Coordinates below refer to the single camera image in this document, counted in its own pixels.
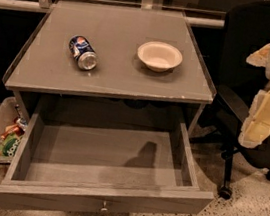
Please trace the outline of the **blue pepsi can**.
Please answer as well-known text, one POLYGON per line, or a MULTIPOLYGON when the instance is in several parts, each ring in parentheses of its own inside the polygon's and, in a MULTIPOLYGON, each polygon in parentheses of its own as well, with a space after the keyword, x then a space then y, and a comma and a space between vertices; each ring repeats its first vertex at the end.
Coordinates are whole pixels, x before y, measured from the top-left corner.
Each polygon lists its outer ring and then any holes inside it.
POLYGON ((91 70, 97 66, 97 54, 83 36, 74 36, 70 39, 69 50, 81 70, 91 70))

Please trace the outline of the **grey cabinet with top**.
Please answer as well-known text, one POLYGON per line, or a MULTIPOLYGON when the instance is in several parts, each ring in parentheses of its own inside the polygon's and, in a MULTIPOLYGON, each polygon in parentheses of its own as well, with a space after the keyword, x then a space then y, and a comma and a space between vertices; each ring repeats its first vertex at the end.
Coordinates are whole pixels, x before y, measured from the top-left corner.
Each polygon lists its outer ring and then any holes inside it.
POLYGON ((79 12, 63 3, 43 20, 3 82, 26 114, 27 92, 208 104, 215 89, 192 35, 179 16, 112 9, 79 12), (71 57, 68 46, 74 35, 90 41, 98 56, 95 69, 81 71, 71 57), (149 41, 170 43, 180 50, 182 63, 163 74, 148 70, 136 51, 149 41))

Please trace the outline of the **small metal drawer knob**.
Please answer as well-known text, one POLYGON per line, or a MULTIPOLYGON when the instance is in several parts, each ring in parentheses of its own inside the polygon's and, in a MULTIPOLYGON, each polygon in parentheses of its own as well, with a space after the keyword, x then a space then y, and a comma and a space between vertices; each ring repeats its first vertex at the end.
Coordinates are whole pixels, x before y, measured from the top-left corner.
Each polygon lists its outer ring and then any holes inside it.
POLYGON ((104 200, 100 212, 107 213, 108 211, 109 209, 107 208, 107 201, 104 200))

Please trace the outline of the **open grey top drawer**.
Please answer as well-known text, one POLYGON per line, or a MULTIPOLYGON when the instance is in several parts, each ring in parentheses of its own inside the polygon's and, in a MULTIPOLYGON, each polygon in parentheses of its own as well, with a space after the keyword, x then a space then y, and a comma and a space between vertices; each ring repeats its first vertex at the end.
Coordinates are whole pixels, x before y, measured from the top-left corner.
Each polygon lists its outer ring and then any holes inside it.
POLYGON ((214 198, 197 185, 186 127, 84 123, 34 112, 0 182, 2 209, 185 213, 214 198))

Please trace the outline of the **black office chair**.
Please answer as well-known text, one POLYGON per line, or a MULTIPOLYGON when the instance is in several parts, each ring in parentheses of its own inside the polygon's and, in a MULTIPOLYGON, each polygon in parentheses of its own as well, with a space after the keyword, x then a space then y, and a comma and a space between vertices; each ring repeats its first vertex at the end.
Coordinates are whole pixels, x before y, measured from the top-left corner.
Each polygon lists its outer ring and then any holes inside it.
POLYGON ((252 106, 254 96, 269 81, 261 67, 246 62, 249 54, 270 42, 270 1, 257 1, 233 7, 225 17, 221 50, 214 81, 217 95, 199 118, 200 127, 214 130, 206 136, 194 137, 192 143, 220 143, 225 161, 220 197, 230 199, 233 154, 241 153, 257 169, 266 168, 270 181, 270 136, 255 148, 238 143, 240 127, 252 106))

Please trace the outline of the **white paper bowl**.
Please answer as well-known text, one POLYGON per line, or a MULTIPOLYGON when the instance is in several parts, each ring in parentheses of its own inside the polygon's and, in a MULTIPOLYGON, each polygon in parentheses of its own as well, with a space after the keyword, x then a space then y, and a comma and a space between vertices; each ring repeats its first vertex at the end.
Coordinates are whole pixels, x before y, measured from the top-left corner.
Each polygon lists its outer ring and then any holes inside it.
POLYGON ((183 61, 183 56, 177 48, 157 41, 140 45, 137 55, 148 69, 161 73, 176 68, 183 61))

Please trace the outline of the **orange snack bag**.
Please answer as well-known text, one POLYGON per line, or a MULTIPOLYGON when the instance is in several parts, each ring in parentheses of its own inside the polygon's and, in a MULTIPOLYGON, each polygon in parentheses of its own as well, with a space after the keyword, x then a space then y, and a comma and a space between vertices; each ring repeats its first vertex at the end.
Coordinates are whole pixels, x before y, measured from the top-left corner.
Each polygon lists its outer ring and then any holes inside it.
POLYGON ((21 136, 24 134, 24 130, 15 124, 7 126, 6 129, 4 129, 4 133, 1 135, 2 139, 5 139, 11 133, 15 133, 17 136, 21 136))

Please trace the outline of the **green snack bag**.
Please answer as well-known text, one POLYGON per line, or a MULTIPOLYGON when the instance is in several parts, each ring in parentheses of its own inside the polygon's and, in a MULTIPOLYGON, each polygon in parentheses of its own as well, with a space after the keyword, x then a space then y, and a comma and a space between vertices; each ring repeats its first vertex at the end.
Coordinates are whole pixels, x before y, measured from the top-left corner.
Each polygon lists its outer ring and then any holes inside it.
POLYGON ((0 157, 13 157, 16 150, 18 150, 18 146, 20 143, 20 136, 16 135, 15 133, 8 135, 0 144, 0 157))

